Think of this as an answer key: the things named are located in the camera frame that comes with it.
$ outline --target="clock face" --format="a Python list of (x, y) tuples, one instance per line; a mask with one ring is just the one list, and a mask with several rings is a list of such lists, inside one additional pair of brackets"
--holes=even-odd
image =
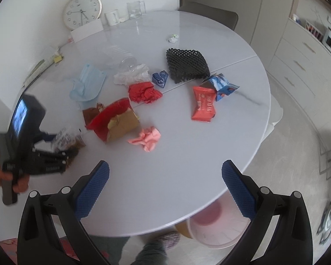
[(75, 30), (98, 19), (101, 12), (101, 0), (71, 0), (64, 9), (64, 23), (70, 30)]

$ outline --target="black mesh foam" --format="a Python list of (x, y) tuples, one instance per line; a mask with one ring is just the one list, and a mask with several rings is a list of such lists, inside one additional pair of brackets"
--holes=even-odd
[(199, 51), (168, 49), (167, 62), (170, 78), (176, 84), (210, 76), (209, 67)]

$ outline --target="white table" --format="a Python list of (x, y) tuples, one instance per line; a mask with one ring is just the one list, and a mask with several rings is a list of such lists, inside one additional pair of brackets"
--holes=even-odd
[[(177, 44), (167, 39), (179, 34)], [(82, 219), (89, 234), (132, 236), (160, 230), (202, 210), (226, 190), (221, 177), (231, 159), (243, 172), (256, 154), (270, 113), (270, 88), (265, 69), (251, 47), (227, 27), (205, 17), (177, 11), (158, 11), (108, 28), (77, 44), (62, 47), (64, 61), (50, 67), (28, 90), (47, 108), (41, 130), (58, 132), (64, 126), (83, 129), (84, 119), (70, 100), (71, 77), (93, 62), (101, 70), (115, 62), (107, 57), (112, 45), (132, 53), (150, 72), (168, 70), (170, 47), (199, 50), (212, 73), (223, 73), (240, 86), (215, 103), (211, 123), (192, 121), (196, 106), (192, 91), (201, 81), (174, 84), (169, 78), (163, 97), (153, 104), (132, 106), (143, 128), (155, 126), (162, 137), (152, 153), (127, 143), (140, 129), (104, 144), (93, 131), (87, 144), (63, 175), (31, 179), (41, 194), (56, 193), (90, 173), (100, 160), (110, 166), (110, 179), (90, 215)], [(99, 101), (105, 105), (126, 97), (125, 86), (105, 82)]]

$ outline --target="human hand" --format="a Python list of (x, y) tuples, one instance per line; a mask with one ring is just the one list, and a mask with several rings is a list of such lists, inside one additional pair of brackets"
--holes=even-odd
[[(12, 173), (9, 172), (2, 172), (0, 169), (0, 186), (1, 186), (1, 180), (12, 180), (13, 179), (13, 175)], [(15, 193), (21, 193), (21, 192), (25, 192), (28, 189), (28, 182), (30, 180), (30, 176), (29, 175), (24, 175), (22, 176), (17, 184), (12, 186), (12, 189)]]

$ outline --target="drawer handle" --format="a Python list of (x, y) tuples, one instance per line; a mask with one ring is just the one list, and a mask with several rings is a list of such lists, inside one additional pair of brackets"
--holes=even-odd
[(305, 71), (306, 72), (306, 70), (305, 70), (305, 68), (303, 68), (302, 66), (301, 66), (301, 64), (300, 63), (298, 63), (297, 61), (294, 61), (303, 71)]
[(284, 77), (292, 86), (295, 87), (295, 85), (287, 78), (287, 77)]
[(307, 43), (303, 43), (309, 50), (311, 50), (314, 54), (316, 54), (316, 52), (307, 44)]

